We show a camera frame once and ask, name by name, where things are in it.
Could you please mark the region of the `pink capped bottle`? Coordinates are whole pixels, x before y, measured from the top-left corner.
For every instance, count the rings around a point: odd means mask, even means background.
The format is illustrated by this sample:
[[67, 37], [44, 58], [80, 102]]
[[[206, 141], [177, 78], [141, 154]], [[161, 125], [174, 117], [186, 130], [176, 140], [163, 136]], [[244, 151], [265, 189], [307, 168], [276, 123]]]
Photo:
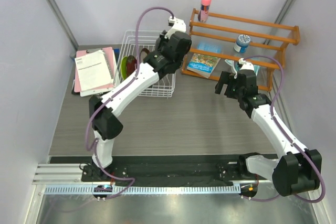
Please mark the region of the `pink capped bottle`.
[[206, 22], [209, 16], [209, 7], [211, 5], [212, 0], [201, 0], [201, 9], [198, 14], [199, 22]]

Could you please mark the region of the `clear blue plastic box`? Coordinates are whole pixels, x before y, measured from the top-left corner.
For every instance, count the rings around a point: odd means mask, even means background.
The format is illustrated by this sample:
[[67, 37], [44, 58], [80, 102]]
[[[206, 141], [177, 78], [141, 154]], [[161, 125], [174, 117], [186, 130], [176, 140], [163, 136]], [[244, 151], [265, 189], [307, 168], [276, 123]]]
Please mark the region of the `clear blue plastic box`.
[[213, 52], [216, 54], [220, 54], [222, 52], [221, 46], [210, 44], [207, 42], [200, 42], [197, 45], [197, 49], [202, 50], [202, 51], [207, 51], [207, 52]]

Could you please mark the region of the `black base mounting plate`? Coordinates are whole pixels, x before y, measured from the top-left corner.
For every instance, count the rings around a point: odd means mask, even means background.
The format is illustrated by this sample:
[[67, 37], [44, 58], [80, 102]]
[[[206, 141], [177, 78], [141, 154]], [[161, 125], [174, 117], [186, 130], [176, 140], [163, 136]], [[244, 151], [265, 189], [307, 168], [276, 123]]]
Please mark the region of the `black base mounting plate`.
[[261, 176], [243, 174], [238, 155], [116, 156], [106, 168], [107, 176], [93, 162], [79, 165], [82, 182], [133, 187], [231, 186], [234, 181], [252, 182]]

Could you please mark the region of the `dark blue notebook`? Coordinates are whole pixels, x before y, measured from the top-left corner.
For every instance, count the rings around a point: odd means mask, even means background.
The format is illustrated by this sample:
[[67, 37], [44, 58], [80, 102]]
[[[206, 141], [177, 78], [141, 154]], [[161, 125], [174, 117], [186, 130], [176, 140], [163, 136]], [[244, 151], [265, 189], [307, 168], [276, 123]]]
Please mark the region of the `dark blue notebook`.
[[114, 52], [115, 62], [118, 63], [119, 55], [120, 55], [120, 49], [119, 48], [114, 48], [113, 52]]

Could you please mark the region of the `blue paperback book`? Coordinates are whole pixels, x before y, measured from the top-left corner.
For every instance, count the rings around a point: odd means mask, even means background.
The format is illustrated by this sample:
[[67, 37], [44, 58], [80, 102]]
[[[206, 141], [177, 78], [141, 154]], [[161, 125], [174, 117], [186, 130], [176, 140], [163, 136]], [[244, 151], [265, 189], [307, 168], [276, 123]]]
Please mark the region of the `blue paperback book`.
[[187, 65], [187, 70], [197, 73], [202, 77], [209, 78], [219, 61], [220, 58], [218, 57], [193, 54]]

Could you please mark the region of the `orange wooden shelf rack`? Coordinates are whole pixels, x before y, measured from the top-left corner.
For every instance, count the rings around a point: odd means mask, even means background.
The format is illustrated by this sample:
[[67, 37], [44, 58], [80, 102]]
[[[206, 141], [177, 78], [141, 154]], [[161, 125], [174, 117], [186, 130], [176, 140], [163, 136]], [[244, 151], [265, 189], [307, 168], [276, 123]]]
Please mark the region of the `orange wooden shelf rack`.
[[288, 26], [254, 19], [209, 13], [207, 22], [198, 21], [200, 11], [193, 9], [187, 32], [192, 39], [189, 55], [184, 57], [181, 72], [199, 77], [189, 70], [188, 64], [194, 54], [219, 58], [209, 79], [218, 81], [221, 71], [230, 60], [236, 64], [239, 58], [265, 55], [275, 58], [284, 68], [286, 49], [300, 43], [298, 26]]

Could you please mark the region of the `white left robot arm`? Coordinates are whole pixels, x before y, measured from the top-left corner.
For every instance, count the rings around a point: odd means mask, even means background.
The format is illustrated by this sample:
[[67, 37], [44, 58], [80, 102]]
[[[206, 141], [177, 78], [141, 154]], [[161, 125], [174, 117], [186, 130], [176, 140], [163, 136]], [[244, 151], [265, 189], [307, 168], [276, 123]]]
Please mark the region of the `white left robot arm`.
[[145, 89], [168, 74], [174, 74], [183, 64], [184, 56], [191, 48], [191, 37], [186, 24], [179, 18], [169, 19], [170, 29], [160, 33], [155, 49], [129, 77], [109, 93], [89, 100], [89, 126], [93, 128], [95, 142], [92, 161], [96, 165], [93, 174], [105, 182], [112, 174], [112, 149], [115, 138], [123, 125], [118, 117], [123, 110]]

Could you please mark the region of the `brown rimmed cream plate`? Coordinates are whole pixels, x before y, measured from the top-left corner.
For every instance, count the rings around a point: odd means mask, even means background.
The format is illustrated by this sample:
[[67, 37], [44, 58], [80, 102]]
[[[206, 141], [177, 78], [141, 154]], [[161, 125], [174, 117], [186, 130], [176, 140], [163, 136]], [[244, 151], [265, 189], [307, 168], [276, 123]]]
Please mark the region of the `brown rimmed cream plate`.
[[140, 59], [140, 63], [142, 63], [145, 59], [145, 57], [150, 53], [150, 51], [147, 49], [147, 48], [143, 48], [141, 51], [140, 51], [140, 56], [139, 56], [139, 59]]

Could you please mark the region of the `blue lidded jar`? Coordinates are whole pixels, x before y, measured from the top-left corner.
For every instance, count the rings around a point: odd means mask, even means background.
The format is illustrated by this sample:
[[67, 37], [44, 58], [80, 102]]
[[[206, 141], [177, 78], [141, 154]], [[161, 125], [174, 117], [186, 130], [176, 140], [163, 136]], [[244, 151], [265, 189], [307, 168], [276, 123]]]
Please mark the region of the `blue lidded jar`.
[[248, 35], [240, 34], [234, 44], [234, 50], [238, 53], [245, 53], [250, 42], [251, 38]]

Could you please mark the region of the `green plate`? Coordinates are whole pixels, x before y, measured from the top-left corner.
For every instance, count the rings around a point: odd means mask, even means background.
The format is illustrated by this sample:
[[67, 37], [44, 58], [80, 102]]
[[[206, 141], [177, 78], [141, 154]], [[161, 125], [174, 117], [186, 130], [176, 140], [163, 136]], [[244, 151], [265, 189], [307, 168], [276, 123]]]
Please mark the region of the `green plate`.
[[128, 77], [128, 73], [127, 73], [127, 61], [128, 61], [127, 57], [123, 57], [122, 61], [121, 61], [120, 70], [121, 70], [121, 75], [122, 75], [122, 79], [123, 80], [125, 80]]

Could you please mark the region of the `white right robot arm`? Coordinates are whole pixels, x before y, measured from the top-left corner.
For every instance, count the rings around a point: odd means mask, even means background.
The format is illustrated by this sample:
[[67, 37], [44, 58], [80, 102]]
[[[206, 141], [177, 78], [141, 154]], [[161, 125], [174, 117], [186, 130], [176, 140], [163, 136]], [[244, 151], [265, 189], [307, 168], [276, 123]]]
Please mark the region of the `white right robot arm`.
[[309, 150], [286, 127], [278, 116], [271, 100], [259, 92], [254, 65], [241, 59], [241, 68], [230, 73], [222, 71], [215, 93], [236, 99], [239, 107], [256, 123], [272, 144], [278, 160], [259, 153], [239, 157], [237, 173], [242, 179], [254, 175], [271, 181], [277, 193], [283, 197], [318, 189], [322, 182], [322, 156], [317, 150]]

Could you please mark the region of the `dark red patterned plate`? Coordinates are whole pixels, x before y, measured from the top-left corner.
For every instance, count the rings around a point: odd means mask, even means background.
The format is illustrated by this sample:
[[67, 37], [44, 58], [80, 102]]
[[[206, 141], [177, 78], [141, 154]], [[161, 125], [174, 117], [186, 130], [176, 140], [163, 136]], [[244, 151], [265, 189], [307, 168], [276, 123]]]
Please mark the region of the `dark red patterned plate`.
[[137, 59], [133, 55], [129, 55], [127, 57], [127, 62], [126, 62], [126, 72], [127, 72], [127, 77], [129, 77], [131, 74], [133, 74], [137, 69]]

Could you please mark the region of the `teal cat ear headphones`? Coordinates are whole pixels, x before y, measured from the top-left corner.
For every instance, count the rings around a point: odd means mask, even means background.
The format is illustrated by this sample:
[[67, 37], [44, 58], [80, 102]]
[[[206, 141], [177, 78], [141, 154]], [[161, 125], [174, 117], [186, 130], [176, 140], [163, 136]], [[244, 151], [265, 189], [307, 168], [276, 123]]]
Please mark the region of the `teal cat ear headphones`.
[[[232, 72], [237, 72], [240, 69], [237, 61], [225, 59], [225, 62], [231, 67]], [[256, 75], [258, 75], [259, 69], [259, 65], [254, 65], [254, 72]]]

